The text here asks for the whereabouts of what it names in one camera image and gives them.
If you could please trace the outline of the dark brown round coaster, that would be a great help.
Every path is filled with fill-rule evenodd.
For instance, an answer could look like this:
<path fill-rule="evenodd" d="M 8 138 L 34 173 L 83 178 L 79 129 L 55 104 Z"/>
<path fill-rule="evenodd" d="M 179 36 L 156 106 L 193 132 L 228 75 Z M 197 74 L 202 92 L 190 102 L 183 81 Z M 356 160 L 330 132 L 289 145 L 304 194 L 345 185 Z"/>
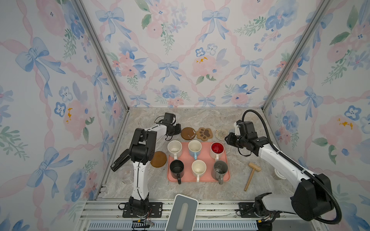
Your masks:
<path fill-rule="evenodd" d="M 191 127 L 183 128 L 181 131 L 181 137 L 187 141 L 192 140 L 196 137 L 196 131 Z"/>

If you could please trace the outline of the white multicolour woven coaster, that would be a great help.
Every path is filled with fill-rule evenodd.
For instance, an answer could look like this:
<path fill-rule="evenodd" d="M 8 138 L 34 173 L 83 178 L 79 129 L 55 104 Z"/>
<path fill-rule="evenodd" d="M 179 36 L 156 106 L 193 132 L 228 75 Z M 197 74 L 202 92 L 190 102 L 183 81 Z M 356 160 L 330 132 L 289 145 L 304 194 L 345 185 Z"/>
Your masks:
<path fill-rule="evenodd" d="M 228 134 L 229 134 L 229 131 L 227 131 L 226 129 L 219 129 L 215 132 L 215 137 L 218 140 L 224 141 L 225 137 L 227 137 Z"/>

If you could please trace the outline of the plain wooden round coaster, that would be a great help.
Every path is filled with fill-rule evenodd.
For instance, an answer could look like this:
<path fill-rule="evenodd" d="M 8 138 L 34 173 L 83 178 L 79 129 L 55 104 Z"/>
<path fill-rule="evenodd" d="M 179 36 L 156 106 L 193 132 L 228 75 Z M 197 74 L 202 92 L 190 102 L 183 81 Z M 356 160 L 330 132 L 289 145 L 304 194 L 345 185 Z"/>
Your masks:
<path fill-rule="evenodd" d="M 150 161 L 151 165 L 155 168 L 163 167 L 167 162 L 167 156 L 162 151 L 155 152 L 152 160 Z"/>

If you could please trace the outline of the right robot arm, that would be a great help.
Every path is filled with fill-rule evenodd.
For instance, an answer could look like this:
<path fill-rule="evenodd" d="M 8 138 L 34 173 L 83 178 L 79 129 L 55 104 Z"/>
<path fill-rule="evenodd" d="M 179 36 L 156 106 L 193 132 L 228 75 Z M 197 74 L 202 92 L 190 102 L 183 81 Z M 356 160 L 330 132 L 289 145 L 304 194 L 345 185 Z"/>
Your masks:
<path fill-rule="evenodd" d="M 295 189 L 293 196 L 264 193 L 255 198 L 254 211 L 262 217 L 269 212 L 294 213 L 305 221 L 313 219 L 325 224 L 342 220 L 340 205 L 332 194 L 330 179 L 315 174 L 280 151 L 267 137 L 239 135 L 225 137 L 228 145 L 246 148 L 272 165 Z"/>

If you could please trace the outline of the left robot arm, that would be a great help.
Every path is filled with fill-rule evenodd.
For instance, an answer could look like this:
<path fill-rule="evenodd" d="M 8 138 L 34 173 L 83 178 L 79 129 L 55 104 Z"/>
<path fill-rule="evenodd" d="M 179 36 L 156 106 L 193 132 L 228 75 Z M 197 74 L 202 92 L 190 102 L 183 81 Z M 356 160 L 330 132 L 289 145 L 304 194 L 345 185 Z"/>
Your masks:
<path fill-rule="evenodd" d="M 134 167 L 133 192 L 129 198 L 128 209 L 133 214 L 144 216 L 149 212 L 147 168 L 156 152 L 157 138 L 172 137 L 180 133 L 180 124 L 156 124 L 149 129 L 136 128 L 128 149 Z"/>

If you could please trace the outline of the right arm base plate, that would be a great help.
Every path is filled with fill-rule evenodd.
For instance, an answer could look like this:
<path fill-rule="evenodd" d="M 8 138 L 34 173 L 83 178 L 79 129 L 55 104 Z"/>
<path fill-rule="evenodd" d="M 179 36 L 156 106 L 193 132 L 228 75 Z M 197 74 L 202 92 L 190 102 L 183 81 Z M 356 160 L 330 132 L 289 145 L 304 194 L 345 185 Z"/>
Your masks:
<path fill-rule="evenodd" d="M 238 210 L 236 215 L 241 218 L 257 218 L 256 208 L 254 202 L 240 202 L 238 203 Z"/>

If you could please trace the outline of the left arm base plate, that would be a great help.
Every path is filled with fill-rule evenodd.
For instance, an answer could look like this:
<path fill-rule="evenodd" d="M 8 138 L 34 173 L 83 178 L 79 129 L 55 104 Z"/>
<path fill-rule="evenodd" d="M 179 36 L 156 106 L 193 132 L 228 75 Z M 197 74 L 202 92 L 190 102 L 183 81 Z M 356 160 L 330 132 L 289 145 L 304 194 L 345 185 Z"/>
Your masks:
<path fill-rule="evenodd" d="M 161 218 L 162 202 L 149 202 L 147 211 L 142 212 L 130 206 L 129 202 L 120 203 L 119 209 L 123 218 Z"/>

